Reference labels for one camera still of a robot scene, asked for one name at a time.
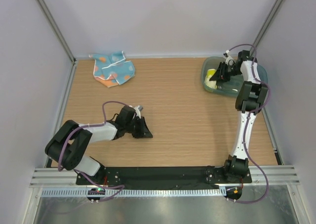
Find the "blue orange dotted towel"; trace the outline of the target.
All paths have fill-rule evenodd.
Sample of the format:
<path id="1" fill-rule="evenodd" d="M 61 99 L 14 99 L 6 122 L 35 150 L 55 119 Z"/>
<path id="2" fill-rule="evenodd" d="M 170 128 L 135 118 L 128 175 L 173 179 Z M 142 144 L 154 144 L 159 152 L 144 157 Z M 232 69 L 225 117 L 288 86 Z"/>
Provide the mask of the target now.
<path id="1" fill-rule="evenodd" d="M 123 51 L 90 54 L 89 58 L 94 60 L 94 79 L 108 88 L 122 85 L 135 76 L 134 64 L 126 60 Z"/>

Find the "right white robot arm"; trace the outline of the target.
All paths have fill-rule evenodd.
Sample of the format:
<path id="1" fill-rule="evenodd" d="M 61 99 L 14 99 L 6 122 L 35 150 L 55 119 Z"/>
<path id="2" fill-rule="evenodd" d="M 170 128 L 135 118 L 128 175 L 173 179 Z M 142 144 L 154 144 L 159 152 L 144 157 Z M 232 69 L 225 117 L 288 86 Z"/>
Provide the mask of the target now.
<path id="1" fill-rule="evenodd" d="M 251 132 L 257 114 L 261 112 L 266 101 L 269 88 L 258 73 L 257 60 L 250 52 L 242 50 L 237 59 L 230 56 L 230 51 L 224 53 L 225 61 L 221 62 L 215 74 L 209 79 L 216 82 L 228 82 L 231 77 L 242 75 L 243 84 L 237 95 L 235 109 L 239 112 L 239 126 L 236 141 L 222 170 L 222 176 L 227 182 L 238 182 L 249 174 L 249 144 Z"/>

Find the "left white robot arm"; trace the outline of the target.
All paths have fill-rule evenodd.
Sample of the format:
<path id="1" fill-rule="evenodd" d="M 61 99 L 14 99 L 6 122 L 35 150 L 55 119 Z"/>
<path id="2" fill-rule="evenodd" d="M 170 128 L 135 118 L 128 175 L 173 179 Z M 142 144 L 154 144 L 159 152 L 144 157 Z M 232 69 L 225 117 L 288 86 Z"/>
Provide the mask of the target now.
<path id="1" fill-rule="evenodd" d="M 87 175 L 93 184 L 100 184 L 105 177 L 101 163 L 85 156 L 89 144 L 99 141 L 112 141 L 125 133 L 133 138 L 152 138 L 145 118 L 132 119 L 116 117 L 102 124 L 83 125 L 68 120 L 46 145 L 45 153 L 59 164 L 59 169 L 76 170 Z"/>

